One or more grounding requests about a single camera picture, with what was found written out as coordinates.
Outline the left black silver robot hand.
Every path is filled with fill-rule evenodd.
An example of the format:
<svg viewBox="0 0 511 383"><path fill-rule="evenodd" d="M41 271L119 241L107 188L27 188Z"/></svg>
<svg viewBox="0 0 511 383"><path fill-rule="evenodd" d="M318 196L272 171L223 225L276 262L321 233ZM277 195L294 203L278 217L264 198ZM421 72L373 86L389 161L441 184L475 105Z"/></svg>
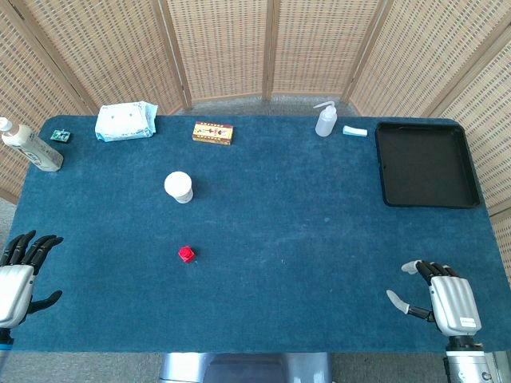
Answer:
<svg viewBox="0 0 511 383"><path fill-rule="evenodd" d="M34 239L36 231L14 237L1 255L1 330L11 330L29 314L45 310L62 296L60 290L48 298L33 300L34 284L53 247L63 241L56 235Z"/></svg>

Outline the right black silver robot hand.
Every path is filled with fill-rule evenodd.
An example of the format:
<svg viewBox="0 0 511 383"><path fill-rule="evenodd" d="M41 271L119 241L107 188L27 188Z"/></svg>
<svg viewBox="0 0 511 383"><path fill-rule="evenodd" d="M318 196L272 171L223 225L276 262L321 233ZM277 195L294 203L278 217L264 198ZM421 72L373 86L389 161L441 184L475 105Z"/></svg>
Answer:
<svg viewBox="0 0 511 383"><path fill-rule="evenodd" d="M441 263L415 260L402 265L407 274L420 274L428 286L429 310L404 302L392 290L386 292L391 303L405 315L436 324L447 337L474 336L481 329L477 304L467 279L452 267Z"/></svg>

